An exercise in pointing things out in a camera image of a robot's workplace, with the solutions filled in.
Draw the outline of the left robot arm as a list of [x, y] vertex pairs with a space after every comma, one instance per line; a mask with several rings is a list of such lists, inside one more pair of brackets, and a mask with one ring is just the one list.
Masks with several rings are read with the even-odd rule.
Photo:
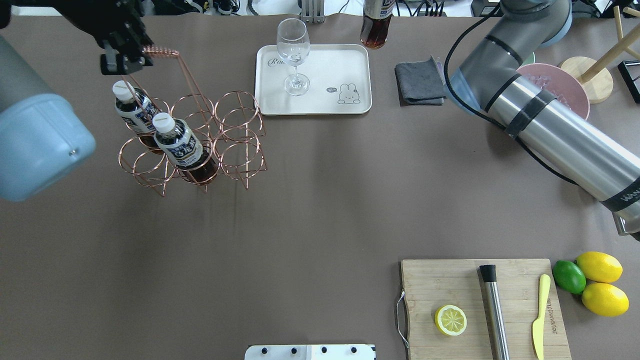
[[[50, 7], [103, 49], [100, 71], [130, 75], [151, 66], [144, 47], [153, 44], [139, 0], [3, 0], [1, 27], [12, 7]], [[0, 195], [24, 201], [57, 182], [90, 157], [91, 132], [70, 102], [56, 94], [6, 41], [1, 40]]]

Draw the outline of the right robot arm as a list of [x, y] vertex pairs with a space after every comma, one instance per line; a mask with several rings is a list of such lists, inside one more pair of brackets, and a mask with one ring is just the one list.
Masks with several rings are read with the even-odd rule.
[[502, 0], [502, 17], [453, 75], [452, 99], [528, 146], [616, 216], [622, 235], [639, 238], [639, 158], [518, 73], [542, 44], [562, 39], [569, 0]]

